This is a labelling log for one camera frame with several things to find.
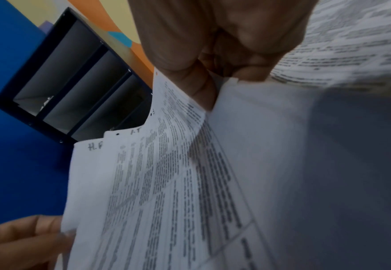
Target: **hand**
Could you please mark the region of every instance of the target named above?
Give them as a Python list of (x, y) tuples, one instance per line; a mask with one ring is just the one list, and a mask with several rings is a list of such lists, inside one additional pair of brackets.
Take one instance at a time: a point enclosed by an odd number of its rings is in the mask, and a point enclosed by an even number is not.
[(75, 232), (60, 233), (62, 217), (32, 216), (0, 225), (0, 270), (53, 269), (71, 250)]
[(318, 0), (129, 0), (146, 56), (207, 110), (217, 91), (207, 70), (264, 81), (302, 42)]

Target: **stack of paper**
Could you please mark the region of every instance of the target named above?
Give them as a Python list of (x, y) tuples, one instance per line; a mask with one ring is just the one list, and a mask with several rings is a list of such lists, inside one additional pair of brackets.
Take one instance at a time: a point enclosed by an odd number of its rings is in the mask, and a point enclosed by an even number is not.
[(391, 269), (391, 98), (348, 91), (391, 95), (391, 0), (324, 0), (270, 80), (218, 85), (206, 113), (155, 71), (142, 127), (75, 144), (57, 267)]

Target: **blue wall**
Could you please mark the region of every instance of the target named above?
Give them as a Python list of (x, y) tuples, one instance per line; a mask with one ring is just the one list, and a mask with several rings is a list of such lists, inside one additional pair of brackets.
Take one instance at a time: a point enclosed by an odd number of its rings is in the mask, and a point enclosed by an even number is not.
[[(44, 33), (0, 0), (0, 90)], [(62, 214), (69, 149), (0, 111), (0, 223), (33, 214)]]

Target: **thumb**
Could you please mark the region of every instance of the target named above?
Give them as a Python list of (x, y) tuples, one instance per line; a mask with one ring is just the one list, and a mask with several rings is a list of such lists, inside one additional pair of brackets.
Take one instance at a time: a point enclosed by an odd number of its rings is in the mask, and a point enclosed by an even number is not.
[(23, 270), (71, 250), (75, 232), (44, 234), (0, 244), (0, 270)]
[(205, 110), (213, 108), (218, 93), (212, 77), (200, 60), (183, 70), (158, 70)]

